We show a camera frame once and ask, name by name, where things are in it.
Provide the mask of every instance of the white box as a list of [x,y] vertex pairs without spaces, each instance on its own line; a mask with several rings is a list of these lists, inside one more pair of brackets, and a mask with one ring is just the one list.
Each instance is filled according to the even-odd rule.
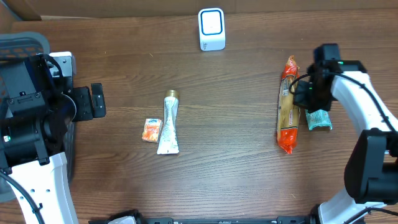
[[220,8],[202,9],[198,14],[200,48],[203,51],[225,48],[224,12]]

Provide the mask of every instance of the wooden table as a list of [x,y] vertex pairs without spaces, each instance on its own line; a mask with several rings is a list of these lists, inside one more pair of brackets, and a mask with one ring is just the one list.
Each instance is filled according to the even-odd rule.
[[[101,82],[108,114],[78,123],[71,193],[80,223],[138,208],[147,217],[271,218],[304,215],[343,188],[358,139],[333,104],[333,130],[308,131],[298,146],[276,144],[280,73],[294,54],[301,74],[322,43],[360,60],[398,116],[398,9],[226,15],[226,48],[201,52],[197,16],[18,22],[75,54],[75,86]],[[142,142],[146,118],[163,118],[166,90],[180,92],[180,154]],[[397,210],[398,206],[388,207]],[[0,222],[23,223],[16,201]],[[396,223],[374,212],[368,222]]]

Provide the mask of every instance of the gold cap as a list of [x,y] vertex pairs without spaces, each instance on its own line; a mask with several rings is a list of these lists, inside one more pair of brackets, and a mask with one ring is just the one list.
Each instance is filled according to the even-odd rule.
[[168,96],[176,97],[177,99],[180,98],[180,94],[175,90],[167,90],[166,97]]

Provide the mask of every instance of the wall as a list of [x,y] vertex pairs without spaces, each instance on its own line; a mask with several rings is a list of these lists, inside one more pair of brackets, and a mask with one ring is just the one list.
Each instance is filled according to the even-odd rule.
[[11,29],[11,24],[15,21],[17,21],[16,18],[0,2],[0,34],[8,33]]
[[5,0],[24,19],[194,15],[204,7],[225,13],[398,7],[398,0]]

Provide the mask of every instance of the green packet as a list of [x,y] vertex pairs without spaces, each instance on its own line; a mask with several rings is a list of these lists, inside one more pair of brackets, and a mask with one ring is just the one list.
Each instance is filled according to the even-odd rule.
[[316,127],[329,127],[332,130],[329,113],[327,111],[317,110],[316,112],[308,113],[308,110],[305,110],[305,117],[307,118],[310,131]]

